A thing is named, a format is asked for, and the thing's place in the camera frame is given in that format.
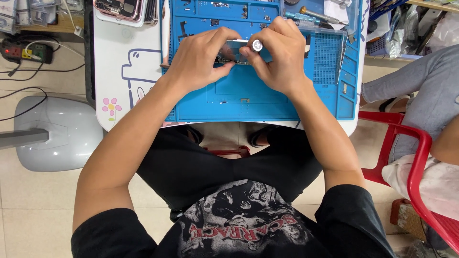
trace white cloth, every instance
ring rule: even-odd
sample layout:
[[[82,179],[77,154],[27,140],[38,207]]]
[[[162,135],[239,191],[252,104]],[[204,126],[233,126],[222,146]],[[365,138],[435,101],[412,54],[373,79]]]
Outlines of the white cloth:
[[[384,180],[406,199],[409,199],[407,180],[413,160],[414,154],[406,155],[382,169]],[[459,220],[459,166],[429,155],[419,190],[429,210]]]

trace man's right hand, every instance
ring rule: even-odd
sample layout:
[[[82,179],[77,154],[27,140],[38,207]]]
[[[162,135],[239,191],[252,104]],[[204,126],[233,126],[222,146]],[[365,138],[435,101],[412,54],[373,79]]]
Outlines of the man's right hand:
[[[312,87],[312,81],[306,77],[303,69],[306,40],[291,19],[285,21],[282,17],[276,17],[269,27],[252,35],[248,45],[256,39],[268,49],[272,62],[265,62],[249,47],[241,47],[239,52],[246,56],[267,86],[289,98],[304,87]]]

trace blue silicone repair mat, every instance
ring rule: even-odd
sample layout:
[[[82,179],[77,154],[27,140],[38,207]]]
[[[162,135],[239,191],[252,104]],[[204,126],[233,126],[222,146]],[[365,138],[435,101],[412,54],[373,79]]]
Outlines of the blue silicone repair mat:
[[[279,0],[170,0],[171,37],[169,62],[184,33],[198,34],[210,29],[228,27],[243,39],[261,30],[279,15]],[[311,36],[308,58],[304,59],[304,73],[313,81],[318,95],[338,120],[352,120],[357,101],[358,47],[347,41],[340,79],[338,63],[341,58],[343,34],[302,32]],[[288,98],[270,89],[260,80],[250,65],[235,65],[227,77],[203,89],[187,94],[171,111],[166,121],[282,121],[298,120],[298,114]]]

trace person's leg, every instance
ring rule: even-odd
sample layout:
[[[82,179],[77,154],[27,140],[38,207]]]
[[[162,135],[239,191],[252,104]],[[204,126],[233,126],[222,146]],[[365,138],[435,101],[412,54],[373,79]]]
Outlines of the person's leg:
[[[435,140],[451,119],[459,114],[459,45],[431,55],[429,61],[424,63],[427,68],[419,68],[427,70],[427,75],[422,76],[417,96],[409,101],[402,124],[422,129]],[[393,83],[403,88],[400,82]],[[416,138],[399,135],[392,146],[389,162],[413,154],[417,148]]]
[[[137,174],[172,210],[188,208],[219,186],[235,181],[231,160],[188,138],[184,126],[159,129]]]
[[[234,160],[235,180],[249,179],[276,188],[286,202],[294,201],[322,171],[304,130],[278,127],[266,136],[266,149]]]
[[[378,100],[395,98],[398,96],[411,94],[419,91],[425,86],[425,81],[442,73],[455,73],[451,78],[444,78],[444,83],[453,82],[457,85],[457,71],[459,60],[459,45],[447,47],[432,54],[426,55],[402,68],[398,71],[383,76],[374,81],[362,85],[361,94],[365,103]],[[427,87],[436,88],[436,83]]]

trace screwdriver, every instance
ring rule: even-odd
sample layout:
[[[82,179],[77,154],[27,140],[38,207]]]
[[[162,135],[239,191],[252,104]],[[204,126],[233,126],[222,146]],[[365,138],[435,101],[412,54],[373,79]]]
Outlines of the screwdriver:
[[[340,20],[336,19],[336,18],[333,18],[333,17],[330,17],[328,15],[323,15],[323,14],[320,14],[320,13],[316,13],[316,12],[313,12],[313,11],[310,11],[308,9],[306,9],[305,6],[301,6],[300,8],[300,13],[301,14],[307,14],[307,15],[310,15],[310,16],[314,16],[314,17],[317,17],[317,18],[320,18],[324,21],[327,21],[329,23],[332,23],[332,24],[342,24],[342,25],[347,25],[345,23],[342,23],[340,22]]]

